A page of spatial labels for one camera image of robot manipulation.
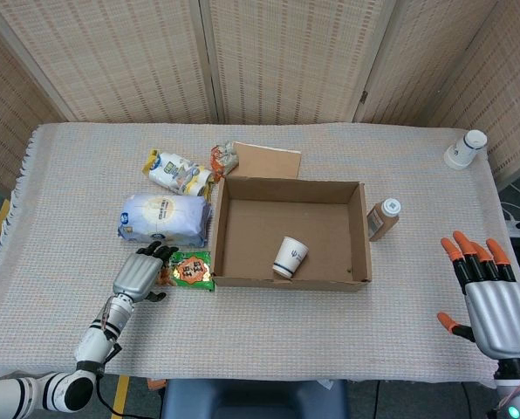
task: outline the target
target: beige wall panel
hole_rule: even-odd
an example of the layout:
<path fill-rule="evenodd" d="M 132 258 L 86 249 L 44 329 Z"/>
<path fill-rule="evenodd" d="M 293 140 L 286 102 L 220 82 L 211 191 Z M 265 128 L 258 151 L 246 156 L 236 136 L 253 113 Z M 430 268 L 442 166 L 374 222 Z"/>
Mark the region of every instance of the beige wall panel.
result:
<path fill-rule="evenodd" d="M 445 87 L 428 125 L 481 129 L 497 184 L 510 178 L 520 169 L 520 0 L 495 7 Z"/>
<path fill-rule="evenodd" d="M 388 0 L 209 0 L 225 121 L 351 121 L 392 8 Z"/>
<path fill-rule="evenodd" d="M 0 0 L 0 13 L 77 120 L 213 121 L 189 0 Z"/>
<path fill-rule="evenodd" d="M 415 125 L 496 0 L 399 0 L 356 121 Z"/>
<path fill-rule="evenodd" d="M 0 40 L 0 191 L 7 194 L 16 178 L 31 132 L 61 117 Z"/>

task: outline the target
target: tablecloth fringe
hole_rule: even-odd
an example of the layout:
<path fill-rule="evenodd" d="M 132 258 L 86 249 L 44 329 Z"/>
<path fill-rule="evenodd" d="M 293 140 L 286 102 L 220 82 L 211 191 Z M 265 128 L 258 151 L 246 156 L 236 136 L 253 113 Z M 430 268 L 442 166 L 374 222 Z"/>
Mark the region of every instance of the tablecloth fringe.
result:
<path fill-rule="evenodd" d="M 25 187 L 30 178 L 31 169 L 35 163 L 39 130 L 40 127 L 33 132 L 27 148 L 25 149 L 25 156 L 22 160 L 22 167 L 20 168 L 20 176 L 16 179 L 16 187 L 10 194 L 10 209 L 8 210 L 8 215 L 2 221 L 2 229 L 0 231 L 0 263 L 4 260 L 6 243 L 10 239 L 10 234 L 17 225 L 16 220 L 19 218 L 23 209 L 22 201 L 25 196 Z"/>

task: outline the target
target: open cardboard box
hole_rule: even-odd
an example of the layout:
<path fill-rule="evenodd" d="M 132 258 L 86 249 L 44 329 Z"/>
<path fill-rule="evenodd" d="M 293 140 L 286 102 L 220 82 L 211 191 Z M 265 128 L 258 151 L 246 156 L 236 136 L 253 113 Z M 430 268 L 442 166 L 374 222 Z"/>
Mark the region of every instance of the open cardboard box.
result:
<path fill-rule="evenodd" d="M 291 279 L 271 269 L 284 236 L 309 248 Z M 230 176 L 212 248 L 219 286 L 357 291 L 371 280 L 363 184 Z"/>

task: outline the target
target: paper cup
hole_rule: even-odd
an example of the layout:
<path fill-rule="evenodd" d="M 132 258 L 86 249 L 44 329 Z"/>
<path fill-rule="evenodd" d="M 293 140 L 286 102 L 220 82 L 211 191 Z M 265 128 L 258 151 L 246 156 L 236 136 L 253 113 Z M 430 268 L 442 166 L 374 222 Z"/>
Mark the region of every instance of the paper cup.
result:
<path fill-rule="evenodd" d="M 309 248 L 298 240 L 284 237 L 272 269 L 283 277 L 291 278 L 308 251 Z"/>

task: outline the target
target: table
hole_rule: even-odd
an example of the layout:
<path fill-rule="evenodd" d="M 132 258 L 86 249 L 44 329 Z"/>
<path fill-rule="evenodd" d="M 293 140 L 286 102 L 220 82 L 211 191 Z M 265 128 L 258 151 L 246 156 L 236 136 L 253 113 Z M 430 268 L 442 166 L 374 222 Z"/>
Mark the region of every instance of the table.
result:
<path fill-rule="evenodd" d="M 495 362 L 446 333 L 435 317 L 446 311 L 468 321 L 441 237 L 459 229 L 509 248 L 486 155 L 461 171 L 442 160 L 461 135 L 348 123 L 40 127 L 1 237 L 0 374 L 74 369 L 80 337 L 139 247 L 116 235 L 124 200 L 166 192 L 141 173 L 149 149 L 207 163 L 216 143 L 243 141 L 302 151 L 299 178 L 364 182 L 368 210 L 389 196 L 401 201 L 398 224 L 371 244 L 373 282 L 353 294 L 168 289 L 164 301 L 136 306 L 120 337 L 124 350 L 108 372 L 490 382 Z"/>

